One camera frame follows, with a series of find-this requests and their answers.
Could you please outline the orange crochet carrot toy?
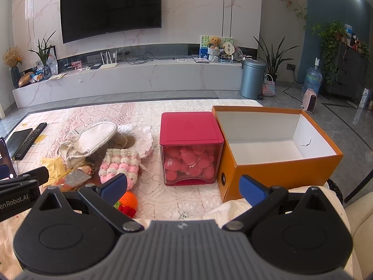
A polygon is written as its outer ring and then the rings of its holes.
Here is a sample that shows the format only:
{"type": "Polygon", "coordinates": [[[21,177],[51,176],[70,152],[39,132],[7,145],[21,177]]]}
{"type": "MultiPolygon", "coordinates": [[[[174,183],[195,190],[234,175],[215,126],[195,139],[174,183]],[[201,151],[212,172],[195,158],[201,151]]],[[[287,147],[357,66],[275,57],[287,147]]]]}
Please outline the orange crochet carrot toy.
{"type": "Polygon", "coordinates": [[[138,209],[138,200],[136,195],[127,191],[118,201],[114,207],[124,215],[134,218],[138,209]]]}

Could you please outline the pink white crochet pouch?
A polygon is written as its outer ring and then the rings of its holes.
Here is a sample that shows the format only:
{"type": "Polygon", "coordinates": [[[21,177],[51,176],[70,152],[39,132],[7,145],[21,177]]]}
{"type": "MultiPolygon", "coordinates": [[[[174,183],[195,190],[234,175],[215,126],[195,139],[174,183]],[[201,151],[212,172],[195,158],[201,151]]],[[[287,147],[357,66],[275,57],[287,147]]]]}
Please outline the pink white crochet pouch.
{"type": "Polygon", "coordinates": [[[138,179],[139,153],[132,149],[107,149],[99,168],[100,182],[105,183],[116,175],[124,174],[127,190],[131,190],[138,179]]]}

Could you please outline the silver yellow snack packet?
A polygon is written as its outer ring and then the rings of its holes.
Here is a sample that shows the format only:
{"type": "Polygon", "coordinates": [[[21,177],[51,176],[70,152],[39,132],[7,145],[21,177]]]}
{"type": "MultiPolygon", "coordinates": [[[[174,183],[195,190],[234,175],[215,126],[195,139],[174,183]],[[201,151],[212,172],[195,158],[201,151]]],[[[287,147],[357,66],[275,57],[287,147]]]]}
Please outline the silver yellow snack packet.
{"type": "Polygon", "coordinates": [[[71,190],[91,179],[93,170],[89,165],[79,166],[68,171],[66,175],[57,180],[56,186],[61,190],[71,190]]]}

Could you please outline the brown plush towel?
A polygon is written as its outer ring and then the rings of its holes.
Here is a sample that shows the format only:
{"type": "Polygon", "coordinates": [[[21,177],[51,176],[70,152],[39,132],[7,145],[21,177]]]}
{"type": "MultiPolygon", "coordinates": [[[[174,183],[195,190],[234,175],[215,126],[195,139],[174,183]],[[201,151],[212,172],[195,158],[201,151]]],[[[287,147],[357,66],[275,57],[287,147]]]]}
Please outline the brown plush towel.
{"type": "Polygon", "coordinates": [[[136,137],[133,134],[123,134],[116,132],[109,140],[108,146],[110,149],[129,149],[134,146],[136,137]]]}

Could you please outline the cream canvas bag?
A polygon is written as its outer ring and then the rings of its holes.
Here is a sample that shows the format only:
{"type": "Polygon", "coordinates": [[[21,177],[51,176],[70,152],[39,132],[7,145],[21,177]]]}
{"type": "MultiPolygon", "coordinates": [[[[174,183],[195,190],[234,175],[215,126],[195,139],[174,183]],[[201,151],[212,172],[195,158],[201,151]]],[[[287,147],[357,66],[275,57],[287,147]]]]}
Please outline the cream canvas bag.
{"type": "Polygon", "coordinates": [[[106,144],[117,132],[117,124],[100,121],[62,142],[58,154],[71,169],[106,144]]]}

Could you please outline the white lace cloth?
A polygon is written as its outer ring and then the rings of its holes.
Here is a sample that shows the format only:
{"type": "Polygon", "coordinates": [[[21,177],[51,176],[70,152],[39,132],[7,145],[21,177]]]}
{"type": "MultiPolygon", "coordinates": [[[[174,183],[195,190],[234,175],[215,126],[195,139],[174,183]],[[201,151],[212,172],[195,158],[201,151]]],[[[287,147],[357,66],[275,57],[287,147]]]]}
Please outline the white lace cloth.
{"type": "Polygon", "coordinates": [[[153,151],[153,136],[150,126],[142,125],[140,123],[129,123],[119,125],[117,132],[123,134],[133,134],[136,137],[135,145],[130,147],[137,151],[141,159],[147,158],[153,151]]]}

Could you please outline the yellow cleaning cloth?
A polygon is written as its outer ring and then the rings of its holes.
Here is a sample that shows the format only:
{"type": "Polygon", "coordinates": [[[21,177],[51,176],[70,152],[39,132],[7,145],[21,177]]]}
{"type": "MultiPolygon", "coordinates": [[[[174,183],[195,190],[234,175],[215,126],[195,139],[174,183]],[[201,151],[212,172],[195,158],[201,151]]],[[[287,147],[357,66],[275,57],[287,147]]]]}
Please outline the yellow cleaning cloth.
{"type": "Polygon", "coordinates": [[[41,165],[46,167],[49,172],[49,179],[43,184],[43,187],[55,185],[67,172],[67,168],[60,156],[57,158],[41,158],[41,165]]]}

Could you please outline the orange cardboard box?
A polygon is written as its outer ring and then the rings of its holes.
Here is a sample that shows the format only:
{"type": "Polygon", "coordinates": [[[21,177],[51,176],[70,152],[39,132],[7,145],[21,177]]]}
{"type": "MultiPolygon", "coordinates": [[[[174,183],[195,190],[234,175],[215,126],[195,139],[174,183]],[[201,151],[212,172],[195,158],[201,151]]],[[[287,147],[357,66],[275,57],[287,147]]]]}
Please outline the orange cardboard box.
{"type": "Polygon", "coordinates": [[[216,178],[223,202],[242,197],[243,175],[266,187],[322,186],[343,158],[300,109],[215,105],[212,112],[224,137],[216,178]]]}

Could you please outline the pink space heater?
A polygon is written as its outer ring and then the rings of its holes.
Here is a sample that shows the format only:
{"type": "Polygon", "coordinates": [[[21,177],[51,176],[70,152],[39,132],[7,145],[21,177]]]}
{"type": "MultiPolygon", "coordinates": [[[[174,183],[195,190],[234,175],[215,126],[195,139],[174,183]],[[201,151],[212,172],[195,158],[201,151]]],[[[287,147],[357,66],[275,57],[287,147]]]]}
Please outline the pink space heater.
{"type": "Polygon", "coordinates": [[[304,93],[304,98],[302,101],[302,108],[306,112],[314,112],[317,103],[317,94],[308,88],[304,93]]]}

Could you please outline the pastel woven handbag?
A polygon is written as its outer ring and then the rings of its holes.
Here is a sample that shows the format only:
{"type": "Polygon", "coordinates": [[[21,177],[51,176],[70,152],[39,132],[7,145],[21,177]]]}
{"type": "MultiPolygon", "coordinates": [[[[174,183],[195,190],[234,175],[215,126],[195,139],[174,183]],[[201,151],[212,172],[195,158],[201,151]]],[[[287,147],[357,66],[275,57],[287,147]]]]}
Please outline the pastel woven handbag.
{"type": "Polygon", "coordinates": [[[273,77],[267,73],[264,75],[262,95],[264,97],[273,97],[276,94],[276,84],[273,77]]]}

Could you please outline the white wifi router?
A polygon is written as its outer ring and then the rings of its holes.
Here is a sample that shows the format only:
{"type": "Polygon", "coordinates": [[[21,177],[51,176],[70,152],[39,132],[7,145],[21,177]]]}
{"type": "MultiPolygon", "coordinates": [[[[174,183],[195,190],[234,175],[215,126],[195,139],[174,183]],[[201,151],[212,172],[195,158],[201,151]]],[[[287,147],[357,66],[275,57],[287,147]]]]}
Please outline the white wifi router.
{"type": "Polygon", "coordinates": [[[111,68],[117,67],[116,54],[114,55],[114,57],[112,57],[112,54],[110,53],[110,51],[106,51],[106,52],[102,52],[100,56],[101,56],[101,66],[99,68],[100,70],[111,69],[111,68]]]}

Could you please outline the blue metal trash bin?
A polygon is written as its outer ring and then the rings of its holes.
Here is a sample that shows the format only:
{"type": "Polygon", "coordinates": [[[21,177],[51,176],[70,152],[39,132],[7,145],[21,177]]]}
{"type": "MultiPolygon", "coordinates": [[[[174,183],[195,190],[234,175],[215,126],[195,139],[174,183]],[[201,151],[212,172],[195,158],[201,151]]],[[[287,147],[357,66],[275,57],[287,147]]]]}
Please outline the blue metal trash bin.
{"type": "Polygon", "coordinates": [[[242,82],[240,95],[247,99],[257,99],[262,95],[266,64],[262,60],[246,59],[242,62],[242,82]]]}

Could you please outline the potted long leaf plant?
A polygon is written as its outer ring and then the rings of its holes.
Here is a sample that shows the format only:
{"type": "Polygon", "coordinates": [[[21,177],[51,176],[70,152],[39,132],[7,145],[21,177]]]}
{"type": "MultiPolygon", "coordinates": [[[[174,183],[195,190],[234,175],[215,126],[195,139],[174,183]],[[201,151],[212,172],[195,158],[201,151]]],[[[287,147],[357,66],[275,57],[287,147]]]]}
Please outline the potted long leaf plant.
{"type": "Polygon", "coordinates": [[[273,44],[271,44],[271,46],[268,46],[263,37],[254,37],[254,40],[258,44],[258,49],[264,54],[264,57],[259,57],[259,59],[265,63],[267,74],[269,74],[274,81],[276,81],[278,78],[279,67],[284,62],[293,60],[293,58],[287,58],[285,54],[299,47],[299,45],[295,45],[289,48],[283,48],[285,38],[286,37],[283,37],[277,47],[274,47],[273,44]]]}

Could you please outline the green plant in vase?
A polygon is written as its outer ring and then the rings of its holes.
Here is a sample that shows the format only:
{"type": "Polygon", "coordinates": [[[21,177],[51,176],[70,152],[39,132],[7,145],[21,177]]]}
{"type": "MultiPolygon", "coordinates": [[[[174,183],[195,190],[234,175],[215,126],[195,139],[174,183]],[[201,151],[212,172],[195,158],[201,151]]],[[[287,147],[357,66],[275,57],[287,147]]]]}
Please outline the green plant in vase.
{"type": "Polygon", "coordinates": [[[45,80],[48,80],[52,76],[51,67],[47,64],[47,60],[52,49],[52,44],[49,43],[51,37],[56,33],[54,31],[48,38],[38,40],[36,49],[29,49],[30,52],[35,53],[42,62],[42,74],[45,80]]]}

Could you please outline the dark cabinet with plants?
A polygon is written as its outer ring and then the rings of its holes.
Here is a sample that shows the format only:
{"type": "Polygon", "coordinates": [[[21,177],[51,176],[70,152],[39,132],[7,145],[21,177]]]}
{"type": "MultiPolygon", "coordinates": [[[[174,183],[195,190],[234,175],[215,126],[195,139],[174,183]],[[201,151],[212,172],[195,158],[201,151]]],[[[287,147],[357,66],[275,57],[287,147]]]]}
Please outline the dark cabinet with plants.
{"type": "Polygon", "coordinates": [[[321,38],[321,95],[359,102],[369,69],[367,43],[349,34],[339,21],[329,22],[317,32],[321,38]]]}

